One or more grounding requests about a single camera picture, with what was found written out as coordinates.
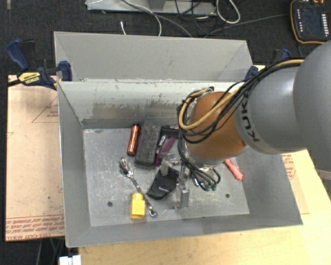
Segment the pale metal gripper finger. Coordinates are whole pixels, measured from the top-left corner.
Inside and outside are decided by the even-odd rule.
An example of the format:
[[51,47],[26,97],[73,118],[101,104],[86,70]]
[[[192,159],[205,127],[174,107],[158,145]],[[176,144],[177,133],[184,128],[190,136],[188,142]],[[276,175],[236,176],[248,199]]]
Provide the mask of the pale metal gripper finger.
[[181,208],[187,208],[189,205],[189,195],[190,190],[186,188],[181,188],[180,190],[180,207]]
[[180,209],[181,189],[176,187],[174,190],[174,203],[173,209]]

